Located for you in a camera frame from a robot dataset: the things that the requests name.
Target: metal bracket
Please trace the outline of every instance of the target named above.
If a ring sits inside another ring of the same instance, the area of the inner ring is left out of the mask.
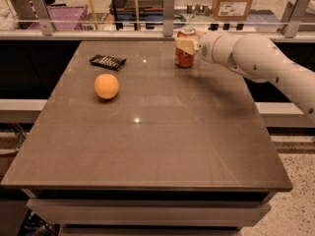
[[[296,0],[287,26],[283,29],[283,34],[287,38],[296,37],[302,17],[311,0]]]
[[[55,27],[50,21],[50,17],[44,0],[31,0],[38,16],[39,25],[42,34],[53,35]]]

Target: can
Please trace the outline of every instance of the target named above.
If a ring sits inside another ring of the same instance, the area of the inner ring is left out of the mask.
[[[196,36],[197,32],[193,28],[183,28],[181,29],[177,37],[192,37]],[[194,64],[194,58],[195,55],[190,55],[187,52],[184,52],[183,50],[176,48],[176,56],[175,56],[175,64],[182,68],[189,68],[192,67]]]

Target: yellow pole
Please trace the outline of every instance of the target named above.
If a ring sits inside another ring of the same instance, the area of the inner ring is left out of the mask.
[[[93,0],[89,0],[89,4],[90,4],[90,8],[91,8],[91,12],[92,12],[92,17],[93,17],[93,20],[94,20],[95,28],[98,30],[98,24],[97,24],[97,19],[96,19],[96,14],[95,14],[95,6],[93,4]]]
[[[136,6],[136,18],[137,18],[137,30],[140,29],[140,19],[139,19],[139,0],[135,0],[135,6]]]

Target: table top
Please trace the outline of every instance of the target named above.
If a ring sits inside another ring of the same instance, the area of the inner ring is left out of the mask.
[[[118,72],[95,55],[126,58]],[[83,41],[2,185],[25,189],[276,190],[291,183],[243,79],[173,41]],[[95,78],[119,93],[99,99]]]

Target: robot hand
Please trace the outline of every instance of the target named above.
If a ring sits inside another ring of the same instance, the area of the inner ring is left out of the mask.
[[[288,59],[268,38],[212,32],[200,38],[199,55],[253,82],[270,82],[315,123],[315,73]]]

